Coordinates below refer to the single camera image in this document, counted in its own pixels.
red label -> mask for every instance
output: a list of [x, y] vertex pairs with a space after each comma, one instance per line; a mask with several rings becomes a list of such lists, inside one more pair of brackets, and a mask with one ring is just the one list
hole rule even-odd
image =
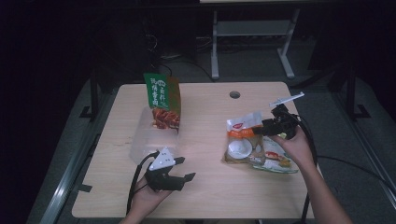
[[235, 128], [235, 129], [240, 129], [240, 128], [242, 127], [242, 125], [244, 125], [244, 123], [238, 123], [238, 124], [235, 124], [235, 125], [233, 126], [233, 128]]

plastic container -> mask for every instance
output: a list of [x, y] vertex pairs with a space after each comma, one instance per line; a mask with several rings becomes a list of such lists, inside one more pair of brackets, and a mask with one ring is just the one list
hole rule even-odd
[[134, 133], [130, 158], [136, 163], [140, 162], [150, 153], [168, 147], [175, 155], [177, 150], [178, 134], [175, 129], [157, 129], [152, 126], [151, 108], [143, 108], [139, 124]]

food package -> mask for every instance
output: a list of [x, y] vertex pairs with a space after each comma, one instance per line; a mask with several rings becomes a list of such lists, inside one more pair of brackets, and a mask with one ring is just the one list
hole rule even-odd
[[180, 89], [178, 80], [161, 74], [145, 74], [152, 125], [158, 129], [177, 129], [180, 125]]
[[227, 163], [253, 163], [261, 165], [264, 158], [262, 135], [251, 128], [262, 126], [262, 113], [256, 111], [237, 119], [227, 120], [228, 145], [223, 156]]
[[254, 164], [253, 167], [260, 170], [293, 174], [298, 172], [298, 167], [294, 161], [289, 158], [288, 154], [276, 142], [268, 136], [264, 136], [263, 145], [265, 148], [265, 159], [263, 164]]
[[167, 147], [177, 153], [180, 125], [178, 80], [160, 74], [145, 74], [148, 106], [144, 107], [134, 133], [130, 158], [139, 164], [148, 154]]

snack packet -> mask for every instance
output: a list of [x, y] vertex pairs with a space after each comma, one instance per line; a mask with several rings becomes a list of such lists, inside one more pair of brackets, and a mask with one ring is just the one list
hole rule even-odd
[[262, 113], [256, 111], [237, 119], [227, 120], [228, 145], [223, 160], [228, 163], [261, 165], [264, 158], [262, 136], [254, 134], [252, 127], [262, 126]]
[[297, 165], [289, 158], [288, 154], [276, 142], [268, 136], [264, 136], [263, 144], [265, 148], [265, 159], [262, 165], [255, 164], [254, 168], [284, 174], [294, 174], [298, 172]]
[[148, 89], [148, 105], [152, 109], [152, 125], [158, 129], [177, 129], [180, 125], [180, 89], [178, 80], [161, 74], [144, 75]]

wooden table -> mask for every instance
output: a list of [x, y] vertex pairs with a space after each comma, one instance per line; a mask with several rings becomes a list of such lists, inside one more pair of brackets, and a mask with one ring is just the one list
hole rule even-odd
[[[239, 91], [239, 99], [230, 97]], [[269, 103], [290, 92], [281, 82], [180, 84], [181, 124], [176, 156], [186, 158], [170, 175], [196, 173], [149, 216], [155, 218], [299, 218], [306, 187], [300, 173], [259, 171], [248, 164], [221, 162], [227, 148], [226, 120], [260, 110], [272, 118]], [[146, 85], [120, 88], [94, 152], [72, 213], [75, 217], [124, 217], [136, 164], [129, 153]], [[297, 113], [293, 102], [286, 103]], [[311, 208], [307, 214], [313, 218]]]

